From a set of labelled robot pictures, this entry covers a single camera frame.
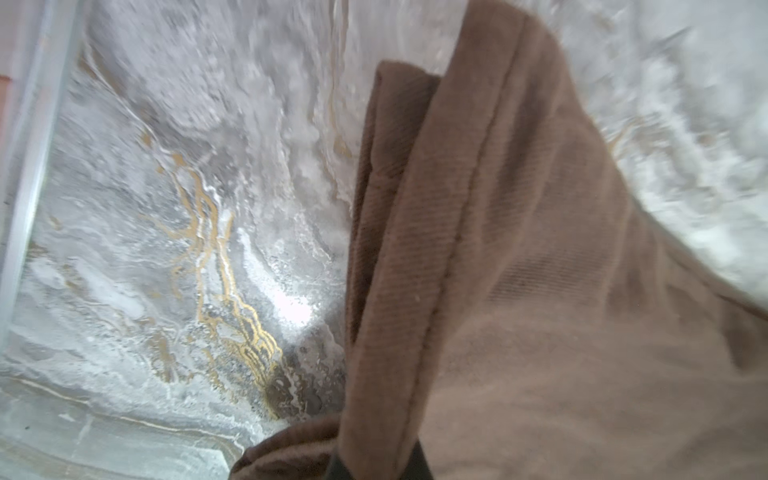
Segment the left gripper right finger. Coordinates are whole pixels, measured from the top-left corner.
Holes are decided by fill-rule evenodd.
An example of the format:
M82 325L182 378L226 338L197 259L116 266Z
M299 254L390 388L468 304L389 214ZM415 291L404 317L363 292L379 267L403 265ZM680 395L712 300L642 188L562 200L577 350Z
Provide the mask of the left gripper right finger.
M417 441L403 469L400 480L433 480L421 443Z

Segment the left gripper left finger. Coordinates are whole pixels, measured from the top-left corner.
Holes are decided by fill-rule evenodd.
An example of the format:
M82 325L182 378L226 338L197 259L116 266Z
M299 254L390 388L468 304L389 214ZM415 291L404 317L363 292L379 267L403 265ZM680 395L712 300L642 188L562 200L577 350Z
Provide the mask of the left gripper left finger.
M351 480L351 474L342 459L335 455L329 462L324 480Z

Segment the aluminium frame rail left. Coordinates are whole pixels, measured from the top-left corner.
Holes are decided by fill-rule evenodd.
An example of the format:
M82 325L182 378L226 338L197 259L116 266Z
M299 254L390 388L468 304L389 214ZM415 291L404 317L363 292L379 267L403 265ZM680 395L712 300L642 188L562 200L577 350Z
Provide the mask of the aluminium frame rail left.
M1 347L8 344L28 245L49 163L52 139L74 57L79 50L87 1L43 3L39 35L17 120L2 140L2 172L17 172L12 209L1 228Z

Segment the brown trousers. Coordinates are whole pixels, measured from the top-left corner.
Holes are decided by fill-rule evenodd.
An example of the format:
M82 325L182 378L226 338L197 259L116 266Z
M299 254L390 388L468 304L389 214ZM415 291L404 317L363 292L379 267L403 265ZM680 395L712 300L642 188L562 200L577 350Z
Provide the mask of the brown trousers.
M467 5L442 76L383 62L361 142L345 401L234 479L763 479L767 314L635 202L562 50Z

